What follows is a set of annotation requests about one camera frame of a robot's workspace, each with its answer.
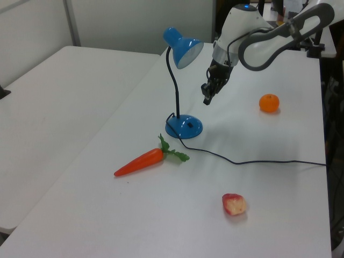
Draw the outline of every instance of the white tabletop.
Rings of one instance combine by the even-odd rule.
[[[181,113],[201,119],[186,140],[234,161],[325,162],[319,60],[285,51],[266,70],[240,63],[210,106],[200,85],[212,45],[177,70]],[[260,111],[273,93],[277,114]],[[164,54],[103,128],[0,247],[0,257],[331,257],[325,167],[307,164],[235,166],[184,149],[164,132],[174,87]],[[187,153],[137,173],[115,170],[159,146]],[[245,197],[246,213],[230,217],[225,193]]]
[[[65,47],[0,100],[0,232],[11,233],[158,55]]]
[[[263,18],[268,21],[277,20],[277,12],[271,11],[271,4],[269,3],[266,3],[264,5]],[[325,50],[321,52],[322,58],[335,58],[336,57],[337,50],[335,49],[329,27],[326,27],[322,30],[320,43],[325,45]]]

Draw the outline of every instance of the lamp neck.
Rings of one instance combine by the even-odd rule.
[[[168,47],[167,51],[166,51],[166,64],[167,64],[167,69],[170,72],[172,81],[174,83],[174,88],[176,90],[176,109],[177,109],[176,113],[177,113],[177,118],[179,118],[180,117],[180,112],[179,112],[179,91],[178,91],[178,85],[177,85],[176,78],[174,78],[174,75],[172,73],[172,69],[171,69],[171,66],[170,66],[170,60],[169,60],[170,51],[171,51],[171,47]]]

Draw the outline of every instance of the apple slice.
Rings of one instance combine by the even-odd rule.
[[[246,211],[246,201],[236,193],[226,193],[222,196],[222,203],[229,215],[237,215]]]

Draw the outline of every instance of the orange carrot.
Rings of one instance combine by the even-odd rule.
[[[118,169],[114,175],[115,176],[123,176],[126,174],[129,174],[131,172],[137,171],[142,168],[146,168],[148,166],[151,166],[153,164],[158,163],[163,159],[163,154],[164,153],[169,153],[172,155],[175,155],[180,158],[182,162],[185,162],[186,160],[189,160],[189,156],[187,156],[184,153],[181,152],[176,152],[174,149],[169,150],[169,145],[167,142],[165,142],[164,138],[161,136],[158,136],[160,141],[161,141],[161,149],[152,149],[149,152],[146,152],[145,154],[137,157],[133,161],[129,162],[127,165],[124,167]]]
[[[146,168],[148,166],[151,166],[153,164],[158,163],[163,159],[163,152],[161,149],[156,148],[152,149],[149,152],[146,152],[145,154],[137,157],[133,161],[129,162],[124,167],[117,170],[114,175],[115,176],[123,176],[126,174],[129,174],[131,172],[134,172],[136,170]]]

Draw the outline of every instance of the black power cord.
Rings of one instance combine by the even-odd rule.
[[[221,156],[220,154],[211,152],[209,150],[206,149],[198,149],[198,148],[191,148],[185,145],[185,143],[183,142],[183,140],[180,138],[180,136],[178,135],[178,133],[174,130],[174,128],[170,125],[170,123],[168,122],[168,120],[171,117],[175,117],[174,113],[170,114],[168,116],[168,118],[166,119],[166,124],[168,127],[171,128],[171,130],[174,132],[174,134],[177,136],[178,140],[181,142],[181,144],[186,148],[189,149],[191,151],[199,151],[199,152],[206,152],[209,154],[212,154],[216,157],[220,157],[228,162],[230,162],[231,164],[234,165],[244,165],[244,164],[250,164],[250,163],[303,163],[303,164],[312,164],[312,165],[318,165],[318,166],[326,166],[326,164],[323,163],[316,163],[316,162],[308,162],[308,161],[301,161],[301,160],[287,160],[287,161],[279,161],[279,160],[251,160],[251,161],[244,161],[244,162],[234,162],[224,156]]]

